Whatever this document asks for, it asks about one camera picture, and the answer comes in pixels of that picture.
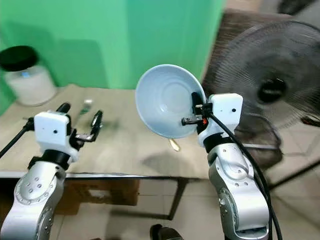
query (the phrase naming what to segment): floor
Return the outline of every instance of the floor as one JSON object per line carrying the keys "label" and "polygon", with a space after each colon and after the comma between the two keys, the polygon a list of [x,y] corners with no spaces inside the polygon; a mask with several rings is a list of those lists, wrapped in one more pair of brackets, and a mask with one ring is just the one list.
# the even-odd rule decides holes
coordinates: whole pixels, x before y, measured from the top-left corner
{"label": "floor", "polygon": [[[320,156],[320,128],[296,124],[280,134],[284,161],[266,172],[272,181]],[[313,150],[308,150],[310,145],[315,145]],[[55,217],[50,240],[148,240],[150,226],[157,223],[175,228],[186,240],[199,239],[199,235],[203,240],[224,239],[217,194],[208,181],[187,186],[173,221],[111,212],[167,214],[175,189],[174,181],[143,180],[137,206],[83,203],[77,215]],[[319,239],[320,167],[275,189],[272,196],[283,239]]]}

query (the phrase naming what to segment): green wall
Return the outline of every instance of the green wall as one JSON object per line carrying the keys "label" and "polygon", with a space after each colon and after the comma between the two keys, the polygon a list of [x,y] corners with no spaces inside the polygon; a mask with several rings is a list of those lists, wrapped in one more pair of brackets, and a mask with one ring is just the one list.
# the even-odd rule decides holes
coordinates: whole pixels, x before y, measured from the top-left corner
{"label": "green wall", "polygon": [[[200,78],[224,0],[0,0],[0,48],[29,45],[57,86],[134,89],[159,64]],[[0,114],[14,100],[0,79]]]}

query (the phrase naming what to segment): electric fan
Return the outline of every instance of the electric fan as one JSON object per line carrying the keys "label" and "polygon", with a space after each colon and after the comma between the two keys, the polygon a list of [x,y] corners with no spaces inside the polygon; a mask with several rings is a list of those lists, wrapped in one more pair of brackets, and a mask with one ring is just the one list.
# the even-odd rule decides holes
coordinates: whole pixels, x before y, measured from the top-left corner
{"label": "electric fan", "polygon": [[214,80],[204,80],[204,90],[243,97],[239,130],[265,131],[248,114],[265,116],[279,129],[320,112],[320,30],[311,25],[254,26],[227,44],[218,66]]}

